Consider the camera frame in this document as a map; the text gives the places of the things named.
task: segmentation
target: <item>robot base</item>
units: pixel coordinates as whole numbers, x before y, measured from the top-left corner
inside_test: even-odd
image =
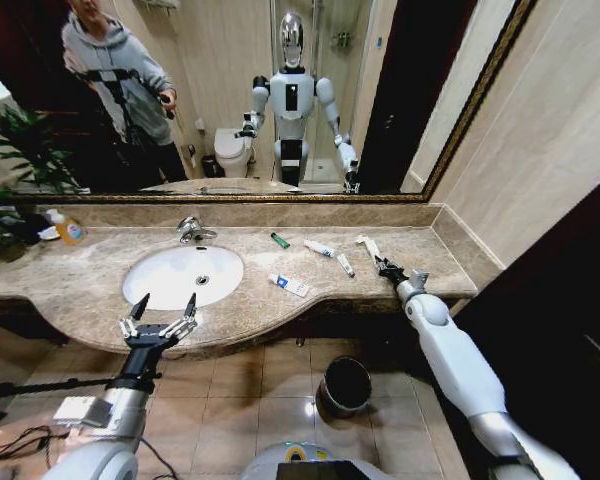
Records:
[[[391,480],[363,460],[341,460],[327,449],[310,443],[285,442],[272,445],[253,459],[240,480]]]

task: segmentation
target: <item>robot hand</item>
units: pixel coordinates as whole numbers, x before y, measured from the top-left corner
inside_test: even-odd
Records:
[[[260,115],[257,112],[245,112],[244,122],[242,122],[242,130],[236,132],[234,136],[239,137],[251,137],[256,138],[258,136],[258,130],[264,123],[264,115]]]
[[[338,145],[338,163],[345,172],[345,193],[358,193],[360,189],[360,182],[358,181],[358,156],[355,149],[348,143],[342,142]]]

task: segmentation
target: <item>faucet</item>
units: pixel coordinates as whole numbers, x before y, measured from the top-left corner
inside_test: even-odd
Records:
[[[216,238],[218,234],[211,230],[202,228],[200,220],[196,217],[187,217],[180,222],[176,229],[178,233],[182,233],[180,243],[187,244],[193,238],[194,240],[202,240],[203,238]]]

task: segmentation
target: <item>person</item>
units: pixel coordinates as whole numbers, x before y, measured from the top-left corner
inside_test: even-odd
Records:
[[[135,150],[135,156],[139,158],[131,161],[132,166],[144,171],[142,186],[162,183],[158,168],[169,182],[187,180],[165,119],[165,110],[173,111],[177,99],[167,73],[151,58],[140,40],[119,20],[102,11],[100,0],[68,2],[71,12],[62,29],[65,67],[74,74],[114,69],[137,72],[137,77],[116,79],[122,89],[128,119],[125,119],[122,106],[116,103],[107,85],[102,81],[92,81],[89,86],[102,100],[114,128],[124,142],[134,143],[129,138],[128,120],[134,128],[141,129],[144,139],[148,137],[148,141],[142,142],[143,148]]]

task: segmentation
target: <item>white sink basin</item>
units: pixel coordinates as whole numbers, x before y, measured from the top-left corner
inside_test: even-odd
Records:
[[[150,310],[184,310],[195,291],[196,305],[201,307],[233,292],[243,270],[240,257],[224,248],[175,247],[135,264],[124,279],[122,293],[132,304],[150,293]]]

